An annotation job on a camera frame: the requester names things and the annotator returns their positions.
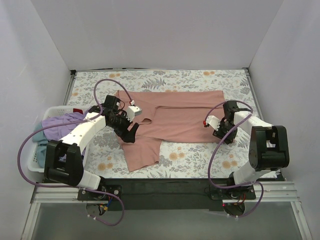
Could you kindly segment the pink t-shirt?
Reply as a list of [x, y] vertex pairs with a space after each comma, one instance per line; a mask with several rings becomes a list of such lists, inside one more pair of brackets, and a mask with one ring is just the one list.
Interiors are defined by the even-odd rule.
[[125, 104], [132, 98], [142, 109], [133, 121], [139, 124], [134, 143], [119, 141], [130, 172], [159, 162], [162, 141], [173, 143], [218, 143], [213, 130], [204, 127], [208, 112], [224, 117], [221, 90], [203, 92], [116, 92]]

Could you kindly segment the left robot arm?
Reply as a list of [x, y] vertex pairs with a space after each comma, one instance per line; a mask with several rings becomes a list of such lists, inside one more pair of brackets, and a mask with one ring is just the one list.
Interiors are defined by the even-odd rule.
[[92, 106], [84, 118], [70, 133], [59, 140], [51, 140], [46, 147], [44, 164], [45, 179], [78, 187], [89, 191], [92, 199], [105, 200], [106, 193], [114, 193], [105, 179], [84, 169], [82, 153], [105, 127], [110, 127], [125, 143], [133, 144], [139, 124], [134, 123], [135, 117], [142, 114], [142, 109], [133, 101], [126, 110], [120, 108], [121, 100], [107, 95], [102, 105]]

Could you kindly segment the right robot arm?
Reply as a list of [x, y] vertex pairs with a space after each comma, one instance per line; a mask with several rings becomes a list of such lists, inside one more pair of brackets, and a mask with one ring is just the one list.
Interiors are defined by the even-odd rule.
[[254, 116], [253, 108], [239, 100], [228, 100], [214, 106], [223, 108], [224, 116], [217, 118], [207, 113], [203, 125], [213, 128], [213, 136], [222, 144], [232, 144], [238, 129], [250, 136], [248, 160], [219, 185], [209, 177], [209, 194], [213, 200], [254, 200], [254, 184], [270, 172], [286, 168], [290, 163], [287, 130], [281, 125], [272, 125]]

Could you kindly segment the floral tablecloth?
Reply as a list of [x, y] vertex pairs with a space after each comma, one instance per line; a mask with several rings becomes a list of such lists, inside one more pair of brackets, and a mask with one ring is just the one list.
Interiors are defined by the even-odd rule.
[[[238, 100], [255, 108], [248, 72], [238, 70], [123, 70], [79, 71], [67, 92], [67, 105], [47, 112], [59, 116], [73, 108], [95, 104], [125, 87], [132, 92], [203, 92], [221, 90], [227, 100]], [[163, 142], [159, 163], [129, 172], [123, 150], [110, 128], [101, 130], [89, 144], [85, 169], [104, 178], [226, 178], [248, 159], [249, 135], [239, 130], [234, 143], [214, 153], [214, 143]]]

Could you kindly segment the teal blue t-shirt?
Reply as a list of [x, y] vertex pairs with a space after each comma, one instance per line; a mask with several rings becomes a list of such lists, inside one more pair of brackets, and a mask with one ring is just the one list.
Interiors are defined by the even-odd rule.
[[40, 168], [45, 167], [47, 144], [49, 142], [42, 128], [42, 124], [39, 123], [34, 129], [36, 134], [32, 137], [32, 142], [36, 144], [35, 154]]

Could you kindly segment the white plastic laundry basket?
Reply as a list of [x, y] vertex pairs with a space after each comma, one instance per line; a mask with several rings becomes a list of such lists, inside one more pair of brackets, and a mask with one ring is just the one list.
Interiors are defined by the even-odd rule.
[[[89, 107], [78, 106], [55, 106], [50, 107], [44, 114], [42, 121], [35, 127], [35, 131], [44, 127], [57, 125], [61, 123], [71, 123], [82, 121]], [[32, 137], [34, 147], [33, 154], [28, 160], [28, 169], [32, 172], [42, 173], [44, 171], [46, 160], [46, 146], [50, 140], [58, 141], [75, 129], [76, 124], [58, 126], [42, 130]]]

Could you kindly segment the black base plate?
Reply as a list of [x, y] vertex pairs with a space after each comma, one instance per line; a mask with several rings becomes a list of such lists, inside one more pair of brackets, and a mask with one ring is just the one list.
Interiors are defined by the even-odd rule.
[[126, 210], [196, 210], [223, 211], [223, 201], [255, 200], [253, 186], [224, 189], [226, 178], [109, 178], [102, 181], [102, 191], [118, 196], [110, 211]]

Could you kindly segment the aluminium front frame rail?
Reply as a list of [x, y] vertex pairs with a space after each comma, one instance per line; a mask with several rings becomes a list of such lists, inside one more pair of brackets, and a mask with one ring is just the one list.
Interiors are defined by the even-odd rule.
[[237, 201], [200, 179], [108, 179], [35, 189], [24, 240], [310, 240], [292, 182], [264, 181]]

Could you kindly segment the aluminium table edge rail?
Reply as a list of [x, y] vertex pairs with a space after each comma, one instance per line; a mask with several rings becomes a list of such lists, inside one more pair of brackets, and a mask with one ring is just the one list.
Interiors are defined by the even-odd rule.
[[66, 106], [68, 104], [68, 101], [71, 97], [76, 75], [77, 75], [77, 71], [75, 69], [70, 70], [70, 80], [67, 85], [66, 93], [64, 96], [64, 100], [63, 100], [63, 104], [62, 104], [63, 106]]

